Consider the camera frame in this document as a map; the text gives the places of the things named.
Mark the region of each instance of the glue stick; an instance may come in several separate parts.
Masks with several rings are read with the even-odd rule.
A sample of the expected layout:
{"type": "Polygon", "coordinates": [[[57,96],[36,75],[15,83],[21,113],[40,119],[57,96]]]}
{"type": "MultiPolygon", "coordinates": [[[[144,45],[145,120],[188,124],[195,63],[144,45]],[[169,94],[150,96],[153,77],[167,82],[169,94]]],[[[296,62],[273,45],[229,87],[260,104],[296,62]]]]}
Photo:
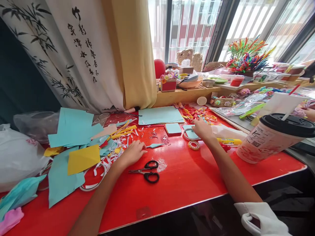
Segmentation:
{"type": "Polygon", "coordinates": [[[242,140],[240,139],[223,139],[223,138],[217,138],[219,143],[222,144],[234,144],[234,145],[241,145],[242,140]]]}

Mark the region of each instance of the qr code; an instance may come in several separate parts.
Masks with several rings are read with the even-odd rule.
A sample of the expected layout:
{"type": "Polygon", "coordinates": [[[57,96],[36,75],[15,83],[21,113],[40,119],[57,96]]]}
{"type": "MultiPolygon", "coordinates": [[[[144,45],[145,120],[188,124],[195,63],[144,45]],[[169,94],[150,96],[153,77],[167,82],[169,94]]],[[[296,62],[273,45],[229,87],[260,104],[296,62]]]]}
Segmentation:
{"type": "Polygon", "coordinates": [[[252,145],[258,148],[260,146],[260,143],[257,143],[256,141],[253,141],[252,145]]]}

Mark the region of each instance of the red table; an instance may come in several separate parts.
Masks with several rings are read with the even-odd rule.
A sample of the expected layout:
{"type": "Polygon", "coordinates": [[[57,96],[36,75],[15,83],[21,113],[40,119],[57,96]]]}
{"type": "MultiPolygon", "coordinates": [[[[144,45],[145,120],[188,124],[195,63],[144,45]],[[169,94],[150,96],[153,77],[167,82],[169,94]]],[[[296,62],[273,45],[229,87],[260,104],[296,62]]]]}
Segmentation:
{"type": "MultiPolygon", "coordinates": [[[[120,119],[114,120],[124,121],[125,118],[120,116],[120,119]]],[[[231,127],[220,118],[215,124],[219,123],[231,127]]],[[[139,138],[147,146],[157,143],[156,138],[149,138],[152,136],[150,132],[153,132],[153,129],[156,129],[159,139],[166,135],[163,127],[149,127],[144,128],[143,132],[138,131],[139,136],[135,140],[139,138]]],[[[200,149],[194,151],[187,146],[188,141],[182,136],[172,136],[169,140],[169,146],[148,149],[148,153],[130,167],[130,169],[139,169],[151,159],[164,159],[167,168],[160,172],[158,183],[150,184],[144,180],[143,175],[128,174],[128,169],[124,171],[109,198],[99,233],[134,224],[227,193],[216,162],[202,141],[199,141],[200,149]]],[[[307,168],[302,162],[284,152],[255,165],[241,160],[235,154],[234,148],[229,153],[252,185],[307,168]]],[[[93,191],[83,192],[77,189],[48,209],[48,192],[48,190],[39,192],[35,200],[22,207],[25,216],[6,234],[7,236],[66,235],[93,194],[93,191]]]]}

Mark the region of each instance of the red balloon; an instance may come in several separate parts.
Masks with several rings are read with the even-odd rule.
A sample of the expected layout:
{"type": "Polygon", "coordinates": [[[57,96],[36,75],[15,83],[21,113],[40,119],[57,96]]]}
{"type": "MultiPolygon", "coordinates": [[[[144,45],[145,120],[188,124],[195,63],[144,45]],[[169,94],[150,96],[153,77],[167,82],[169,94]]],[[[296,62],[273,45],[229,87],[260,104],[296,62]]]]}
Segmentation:
{"type": "Polygon", "coordinates": [[[165,63],[161,59],[154,60],[155,78],[159,79],[165,73],[165,63]]]}

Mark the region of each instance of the black scissors handle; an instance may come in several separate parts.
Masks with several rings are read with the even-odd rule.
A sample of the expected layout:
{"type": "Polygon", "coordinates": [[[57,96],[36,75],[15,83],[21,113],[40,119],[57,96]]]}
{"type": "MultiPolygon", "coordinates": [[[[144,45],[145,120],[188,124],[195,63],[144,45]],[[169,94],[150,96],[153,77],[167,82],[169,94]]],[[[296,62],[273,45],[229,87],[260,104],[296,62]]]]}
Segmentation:
{"type": "Polygon", "coordinates": [[[156,172],[145,173],[143,176],[144,176],[146,181],[148,181],[149,183],[152,183],[152,184],[156,183],[160,179],[160,175],[156,172]],[[156,180],[150,180],[149,176],[151,176],[151,175],[157,176],[157,179],[156,180]]]}
{"type": "Polygon", "coordinates": [[[149,161],[147,164],[145,164],[144,168],[145,169],[155,169],[158,167],[158,162],[157,161],[149,161]]]}

